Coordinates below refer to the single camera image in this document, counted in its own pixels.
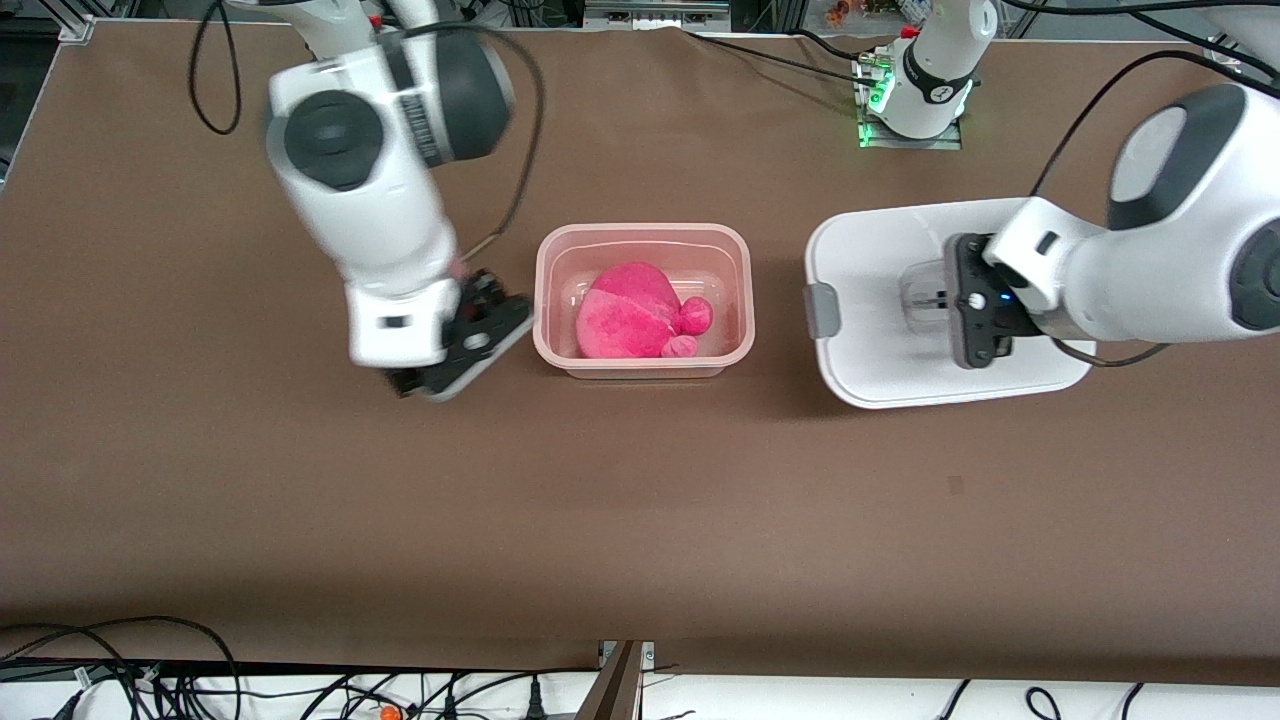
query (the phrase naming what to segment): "white tray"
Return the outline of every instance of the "white tray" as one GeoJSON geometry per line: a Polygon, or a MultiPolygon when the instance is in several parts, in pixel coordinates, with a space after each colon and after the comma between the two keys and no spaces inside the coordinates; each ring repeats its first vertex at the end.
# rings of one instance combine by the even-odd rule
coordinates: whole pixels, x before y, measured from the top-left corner
{"type": "MultiPolygon", "coordinates": [[[[1023,199],[891,208],[836,215],[805,250],[805,307],[827,387],[858,407],[970,402],[1064,389],[1089,366],[1047,337],[1014,340],[1014,352],[983,370],[951,356],[946,325],[922,331],[906,322],[899,279],[942,256],[955,233],[991,233],[1023,199]]],[[[1071,342],[1093,352],[1093,342],[1071,342]]]]}

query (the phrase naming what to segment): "green led light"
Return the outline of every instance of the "green led light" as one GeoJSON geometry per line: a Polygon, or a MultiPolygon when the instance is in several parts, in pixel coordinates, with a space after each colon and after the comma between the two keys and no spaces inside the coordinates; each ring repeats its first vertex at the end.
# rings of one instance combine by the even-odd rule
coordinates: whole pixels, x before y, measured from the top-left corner
{"type": "Polygon", "coordinates": [[[873,113],[884,111],[884,104],[888,102],[888,94],[893,91],[893,73],[884,73],[884,78],[876,83],[876,92],[872,92],[868,100],[868,106],[873,113]]]}

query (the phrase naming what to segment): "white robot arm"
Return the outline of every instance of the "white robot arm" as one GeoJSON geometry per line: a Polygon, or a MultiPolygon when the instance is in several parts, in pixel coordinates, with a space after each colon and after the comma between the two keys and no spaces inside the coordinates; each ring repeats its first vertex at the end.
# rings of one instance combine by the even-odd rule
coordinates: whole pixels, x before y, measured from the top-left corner
{"type": "Polygon", "coordinates": [[[515,343],[531,306],[465,277],[430,168],[493,151],[511,83],[475,33],[378,36],[276,73],[268,156],[346,286],[351,357],[447,400],[515,343]]]}
{"type": "Polygon", "coordinates": [[[956,361],[984,368],[1007,338],[1041,332],[1178,343],[1280,331],[1276,168],[1275,97],[1226,83],[1160,110],[1120,151],[1106,228],[1032,197],[989,240],[948,241],[956,361]]]}
{"type": "Polygon", "coordinates": [[[920,35],[890,45],[892,74],[870,110],[904,137],[941,135],[964,111],[973,70],[997,24],[991,0],[933,0],[920,35]]]}
{"type": "Polygon", "coordinates": [[[233,8],[266,13],[298,31],[320,60],[374,44],[374,26],[360,0],[227,0],[233,8]]]}

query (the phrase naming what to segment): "wire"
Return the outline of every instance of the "wire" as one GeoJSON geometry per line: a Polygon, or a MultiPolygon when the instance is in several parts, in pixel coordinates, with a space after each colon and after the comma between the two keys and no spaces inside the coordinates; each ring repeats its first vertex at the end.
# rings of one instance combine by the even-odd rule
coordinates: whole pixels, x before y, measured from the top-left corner
{"type": "Polygon", "coordinates": [[[534,128],[529,136],[529,151],[525,154],[525,163],[520,168],[520,179],[516,182],[516,191],[511,197],[511,204],[507,206],[507,211],[503,214],[502,219],[498,220],[498,227],[493,229],[488,236],[485,236],[480,242],[471,246],[462,255],[462,261],[468,263],[472,258],[483,252],[489,245],[498,240],[502,233],[507,232],[511,227],[511,222],[516,218],[516,213],[520,210],[520,205],[525,201],[525,192],[529,190],[529,177],[534,172],[534,160],[538,158],[538,145],[543,137],[543,117],[545,114],[547,105],[547,83],[543,79],[543,70],[538,65],[538,60],[534,59],[532,54],[525,49],[524,45],[516,42],[507,35],[498,32],[493,28],[484,26],[460,23],[460,22],[444,22],[433,23],[429,26],[415,27],[404,31],[404,40],[419,37],[422,35],[440,33],[440,32],[474,32],[476,35],[484,35],[497,40],[509,49],[520,60],[529,68],[529,74],[534,79],[534,128]]]}
{"type": "Polygon", "coordinates": [[[334,692],[337,692],[343,685],[346,685],[347,683],[349,683],[352,680],[352,678],[355,678],[355,676],[356,676],[355,674],[343,675],[343,676],[338,678],[337,680],[334,680],[333,683],[330,683],[329,687],[326,687],[325,689],[320,691],[320,694],[317,694],[311,701],[311,705],[308,705],[307,708],[302,711],[302,716],[298,717],[298,720],[307,720],[307,717],[311,717],[311,714],[315,712],[317,707],[320,707],[320,703],[323,703],[326,697],[332,696],[334,692]]]}
{"type": "Polygon", "coordinates": [[[1052,340],[1053,340],[1053,345],[1059,350],[1061,350],[1064,354],[1066,354],[1066,355],[1069,355],[1069,356],[1079,360],[1080,363],[1088,363],[1089,365],[1093,365],[1094,368],[1128,368],[1129,365],[1137,365],[1138,363],[1142,363],[1143,360],[1147,360],[1148,357],[1158,355],[1158,354],[1169,350],[1169,347],[1170,347],[1170,343],[1161,342],[1158,345],[1153,345],[1153,346],[1148,347],[1147,350],[1143,350],[1142,352],[1139,352],[1137,355],[1130,355],[1129,357],[1125,357],[1123,360],[1103,360],[1103,359],[1098,357],[1097,355],[1089,355],[1088,352],[1084,352],[1082,350],[1076,350],[1076,348],[1071,347],[1070,345],[1062,342],[1061,340],[1059,340],[1056,337],[1052,338],[1052,340]]]}
{"type": "Polygon", "coordinates": [[[111,657],[113,661],[115,661],[115,664],[111,665],[111,676],[120,684],[120,689],[124,691],[125,700],[129,701],[131,720],[138,720],[138,701],[141,698],[138,696],[137,685],[133,684],[133,667],[115,650],[115,647],[111,646],[111,643],[102,639],[101,635],[92,632],[91,629],[78,628],[76,625],[61,625],[55,623],[23,623],[18,625],[5,625],[0,628],[0,633],[20,632],[20,630],[56,630],[56,632],[49,633],[47,635],[37,638],[19,647],[18,650],[10,651],[5,656],[0,657],[0,661],[9,660],[10,657],[20,652],[24,652],[26,650],[35,650],[38,647],[44,647],[45,644],[49,644],[50,642],[54,642],[55,639],[61,637],[73,634],[84,635],[86,638],[97,643],[97,646],[101,647],[111,657]],[[116,669],[119,669],[120,671],[119,674],[115,673],[116,669]]]}
{"type": "Polygon", "coordinates": [[[394,700],[390,700],[390,698],[388,698],[385,696],[378,694],[378,691],[383,685],[385,685],[387,683],[394,680],[398,676],[399,676],[399,674],[387,675],[385,678],[383,678],[381,680],[379,680],[378,683],[375,683],[374,687],[369,688],[367,691],[357,688],[357,687],[353,687],[353,685],[348,685],[347,689],[357,693],[357,698],[356,698],[355,703],[351,703],[351,706],[348,708],[343,710],[343,712],[342,712],[342,720],[349,720],[351,716],[355,715],[357,710],[360,710],[360,706],[364,705],[366,700],[376,700],[378,702],[380,702],[383,705],[394,706],[394,707],[397,707],[403,714],[404,712],[404,706],[402,706],[399,702],[397,702],[394,700]]]}
{"type": "Polygon", "coordinates": [[[534,675],[552,675],[556,673],[594,673],[594,671],[596,671],[595,667],[553,667],[550,670],[530,670],[527,673],[516,673],[515,675],[507,675],[506,678],[498,678],[497,680],[490,680],[480,685],[479,688],[462,693],[454,701],[454,706],[462,705],[463,702],[471,700],[472,697],[488,689],[497,688],[498,685],[509,683],[512,680],[518,680],[521,678],[532,678],[534,675]]]}
{"type": "Polygon", "coordinates": [[[312,688],[312,689],[308,689],[308,691],[292,691],[292,692],[285,692],[285,693],[260,693],[260,692],[247,691],[247,689],[246,691],[224,691],[221,688],[196,688],[195,687],[195,680],[197,680],[197,678],[189,678],[189,682],[192,683],[193,692],[196,694],[205,694],[205,696],[242,694],[244,697],[256,697],[259,700],[279,700],[279,698],[283,698],[283,697],[301,697],[301,696],[307,696],[307,694],[316,694],[316,693],[323,693],[325,691],[325,688],[312,688]]]}
{"type": "MultiPolygon", "coordinates": [[[[47,670],[38,670],[36,673],[28,673],[26,675],[9,675],[8,678],[0,678],[0,683],[22,683],[24,680],[35,680],[36,678],[47,678],[49,675],[60,675],[60,674],[74,673],[76,667],[77,666],[59,665],[58,667],[50,667],[47,670]]],[[[88,671],[92,673],[93,670],[97,670],[101,666],[100,665],[83,665],[82,667],[91,669],[88,671]]]]}
{"type": "Polygon", "coordinates": [[[835,45],[827,42],[822,36],[819,36],[817,33],[813,33],[813,32],[809,32],[808,29],[805,29],[803,27],[797,27],[795,29],[788,29],[786,33],[787,35],[792,35],[792,36],[797,36],[797,37],[808,37],[809,40],[814,41],[818,45],[818,47],[822,47],[827,53],[829,53],[829,54],[832,54],[832,55],[835,55],[835,56],[837,56],[837,58],[840,58],[842,60],[849,60],[851,63],[856,63],[858,61],[858,53],[846,53],[846,51],[841,50],[840,47],[836,47],[835,45]]]}
{"type": "Polygon", "coordinates": [[[951,693],[951,700],[947,701],[947,708],[942,711],[942,715],[938,715],[938,720],[951,720],[951,714],[956,711],[956,703],[960,702],[960,696],[964,694],[965,688],[968,688],[972,682],[973,680],[960,680],[955,692],[951,693]]]}
{"type": "Polygon", "coordinates": [[[1234,5],[1252,8],[1280,8],[1280,0],[1170,0],[1162,3],[1137,3],[1120,6],[1064,8],[1062,5],[1037,5],[1025,0],[1001,0],[1029,13],[1046,15],[1128,15],[1129,13],[1156,13],[1161,10],[1194,10],[1197,8],[1230,8],[1234,5]]]}
{"type": "Polygon", "coordinates": [[[209,4],[209,9],[205,10],[205,17],[200,18],[200,24],[196,26],[196,37],[191,42],[191,56],[187,59],[187,97],[191,99],[191,108],[196,110],[196,115],[200,117],[200,122],[205,123],[206,128],[218,135],[236,132],[236,127],[239,126],[241,113],[244,109],[244,101],[241,97],[239,59],[236,55],[236,38],[232,37],[232,23],[227,19],[227,8],[223,5],[223,0],[212,0],[209,4]],[[209,23],[214,19],[214,13],[220,15],[223,32],[227,33],[227,53],[232,58],[232,85],[236,88],[236,109],[232,111],[232,122],[225,128],[215,126],[209,119],[209,115],[205,114],[205,108],[200,104],[200,97],[196,95],[196,70],[200,65],[200,47],[205,44],[205,31],[209,29],[209,23]]]}
{"type": "Polygon", "coordinates": [[[833,77],[836,79],[842,79],[845,82],[851,82],[854,85],[865,85],[865,86],[876,85],[876,81],[873,81],[870,78],[860,78],[860,77],[854,77],[854,76],[845,74],[845,73],[837,73],[835,70],[828,70],[828,69],[824,69],[824,68],[815,68],[814,65],[806,65],[804,63],[797,63],[797,61],[790,60],[787,58],[780,58],[777,55],[769,55],[768,53],[760,53],[759,50],[753,50],[750,47],[742,47],[741,45],[733,45],[732,42],[724,42],[723,40],[718,40],[718,38],[714,38],[714,37],[705,37],[705,36],[694,35],[694,33],[689,33],[689,35],[691,37],[696,37],[698,40],[701,40],[703,42],[709,42],[712,45],[719,45],[721,47],[727,47],[730,50],[736,50],[739,53],[746,53],[748,55],[755,55],[756,58],[764,58],[765,60],[773,60],[774,63],[782,63],[783,65],[791,65],[792,68],[800,68],[801,70],[809,70],[810,73],[818,73],[820,76],[833,77]]]}
{"type": "Polygon", "coordinates": [[[1057,708],[1057,701],[1044,688],[1027,688],[1027,694],[1023,697],[1027,701],[1027,710],[1030,710],[1032,715],[1039,717],[1039,720],[1062,720],[1062,712],[1057,708]],[[1044,715],[1036,707],[1036,696],[1043,696],[1048,701],[1048,706],[1053,708],[1053,715],[1044,715]]]}
{"type": "MultiPolygon", "coordinates": [[[[84,625],[84,626],[60,625],[60,624],[55,624],[55,623],[23,623],[23,624],[17,624],[17,625],[5,625],[5,626],[0,628],[0,633],[14,632],[14,630],[35,630],[35,629],[41,629],[41,630],[44,630],[44,629],[56,629],[58,632],[50,633],[50,634],[47,634],[47,635],[45,635],[42,638],[37,638],[37,639],[35,639],[32,642],[28,642],[27,644],[19,647],[19,648],[17,648],[17,650],[13,650],[13,651],[8,652],[4,656],[0,656],[0,661],[9,660],[10,657],[14,657],[17,655],[20,655],[20,653],[24,653],[24,652],[38,650],[38,648],[41,648],[41,647],[44,647],[44,646],[46,646],[46,644],[49,644],[49,643],[59,639],[59,638],[64,638],[64,637],[73,635],[73,634],[81,634],[81,635],[84,635],[84,637],[92,639],[93,642],[99,643],[99,646],[101,646],[102,650],[106,650],[108,653],[111,655],[113,660],[115,660],[122,667],[124,667],[128,671],[128,670],[132,670],[132,667],[129,666],[129,664],[125,662],[124,659],[120,657],[120,653],[115,652],[115,648],[113,648],[109,643],[106,643],[106,641],[104,641],[101,637],[99,637],[97,634],[95,634],[93,630],[100,630],[102,628],[113,628],[113,626],[116,626],[116,625],[137,625],[137,624],[150,624],[150,623],[165,623],[165,624],[169,624],[169,625],[179,625],[182,628],[188,628],[188,629],[196,630],[200,634],[202,634],[206,638],[209,638],[210,641],[212,641],[212,643],[215,646],[218,646],[218,651],[221,653],[223,660],[227,661],[227,667],[228,667],[228,671],[232,675],[232,680],[236,683],[237,697],[236,697],[236,715],[234,715],[234,720],[239,720],[241,711],[242,711],[242,698],[238,694],[239,691],[242,689],[241,688],[241,678],[239,678],[239,670],[236,666],[236,657],[232,656],[232,651],[230,651],[229,647],[227,647],[227,642],[223,641],[221,635],[219,635],[218,633],[215,633],[211,628],[209,628],[206,625],[201,625],[200,623],[196,623],[193,620],[187,620],[184,618],[177,618],[174,615],[140,615],[140,616],[136,616],[136,618],[122,618],[119,620],[106,620],[106,621],[102,621],[102,623],[93,623],[92,625],[84,625]]],[[[129,694],[129,697],[131,697],[131,703],[133,705],[133,708],[132,708],[133,710],[133,717],[136,719],[137,717],[137,705],[136,705],[136,702],[138,700],[138,691],[137,691],[137,687],[134,687],[132,684],[132,682],[129,683],[129,685],[133,688],[132,694],[128,691],[125,691],[125,693],[129,694]]]]}
{"type": "Polygon", "coordinates": [[[1201,58],[1199,55],[1196,55],[1194,53],[1188,53],[1185,50],[1158,50],[1156,53],[1148,53],[1147,55],[1143,55],[1142,58],[1138,58],[1137,60],[1129,63],[1124,68],[1120,68],[1120,72],[1117,72],[1116,74],[1111,76],[1111,79],[1108,79],[1093,95],[1093,97],[1089,100],[1089,102],[1084,105],[1084,109],[1080,110],[1080,114],[1075,117],[1075,120],[1073,120],[1071,126],[1066,129],[1066,133],[1062,136],[1062,140],[1059,141],[1057,147],[1055,147],[1053,152],[1050,154],[1048,160],[1044,163],[1044,168],[1041,170],[1039,177],[1036,178],[1036,184],[1032,186],[1032,190],[1030,190],[1029,195],[1032,195],[1032,196],[1041,195],[1041,190],[1044,186],[1044,181],[1048,178],[1048,174],[1053,169],[1053,165],[1057,164],[1057,159],[1062,155],[1062,150],[1066,149],[1066,145],[1075,136],[1075,131],[1080,129],[1080,126],[1084,124],[1085,118],[1088,118],[1089,114],[1093,111],[1093,109],[1097,108],[1098,102],[1101,102],[1102,99],[1106,97],[1106,95],[1108,92],[1111,92],[1111,88],[1114,88],[1129,73],[1132,73],[1133,70],[1140,68],[1142,65],[1146,65],[1147,63],[1153,63],[1156,60],[1164,60],[1164,59],[1184,60],[1184,61],[1192,63],[1194,65],[1199,65],[1199,67],[1202,67],[1204,69],[1212,70],[1212,72],[1215,72],[1215,73],[1217,73],[1217,74],[1220,74],[1222,77],[1226,77],[1226,78],[1229,78],[1229,79],[1231,79],[1234,82],[1244,85],[1245,87],[1251,87],[1251,88],[1257,90],[1260,92],[1265,92],[1266,95],[1270,95],[1272,97],[1280,97],[1280,91],[1277,91],[1277,90],[1275,90],[1272,87],[1268,87],[1265,83],[1258,82],[1258,81],[1256,81],[1253,78],[1243,77],[1243,76],[1236,76],[1235,73],[1233,73],[1231,70],[1229,70],[1229,69],[1224,68],[1222,65],[1215,63],[1213,60],[1210,60],[1207,58],[1201,58]]]}
{"type": "Polygon", "coordinates": [[[1133,698],[1138,697],[1138,691],[1142,689],[1147,683],[1134,683],[1129,692],[1124,696],[1124,705],[1120,706],[1120,720],[1129,720],[1129,706],[1133,705],[1133,698]]]}
{"type": "Polygon", "coordinates": [[[746,32],[755,32],[755,28],[760,27],[760,20],[764,19],[764,15],[768,15],[769,12],[773,10],[776,5],[777,0],[769,0],[769,4],[760,10],[760,14],[755,15],[755,22],[751,23],[751,27],[746,28],[746,32]]]}

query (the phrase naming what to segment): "white floor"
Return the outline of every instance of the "white floor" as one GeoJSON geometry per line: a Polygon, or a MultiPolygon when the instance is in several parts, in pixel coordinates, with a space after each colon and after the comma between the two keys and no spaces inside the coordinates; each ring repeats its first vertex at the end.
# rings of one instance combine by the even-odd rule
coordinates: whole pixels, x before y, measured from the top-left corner
{"type": "MultiPolygon", "coordinates": [[[[385,675],[357,678],[360,687],[371,687],[385,675]]],[[[502,674],[477,674],[460,680],[457,693],[502,674]]],[[[586,696],[594,674],[573,673],[541,679],[544,707],[549,714],[571,714],[586,696]]],[[[321,688],[335,679],[325,676],[251,678],[247,689],[279,693],[321,688]]],[[[426,692],[439,688],[447,675],[428,675],[426,692]]],[[[756,678],[710,675],[650,675],[645,691],[644,717],[669,719],[694,711],[691,720],[934,720],[942,712],[955,680],[884,680],[841,678],[756,678]]],[[[1062,720],[1115,720],[1129,685],[1116,683],[1034,683],[978,680],[961,697],[954,720],[1036,720],[1023,696],[1028,687],[1041,685],[1053,693],[1062,720]]],[[[50,717],[78,689],[74,682],[27,682],[0,684],[0,720],[50,717]]],[[[229,680],[201,683],[201,687],[230,688],[229,680]]],[[[421,702],[417,675],[397,678],[380,691],[403,705],[421,702]]],[[[246,698],[243,720],[298,720],[311,696],[278,700],[246,698]]],[[[338,715],[340,693],[325,702],[312,720],[338,715]]],[[[529,702],[529,682],[515,680],[476,696],[458,710],[479,712],[489,720],[521,720],[529,702]]],[[[221,719],[230,720],[234,703],[228,697],[205,698],[205,705],[221,719]]],[[[367,703],[355,720],[375,720],[379,708],[367,703]]],[[[128,703],[114,682],[95,687],[84,697],[76,720],[123,720],[128,703]]],[[[1228,688],[1210,685],[1147,685],[1134,700],[1130,720],[1276,720],[1280,719],[1280,688],[1228,688]]]]}

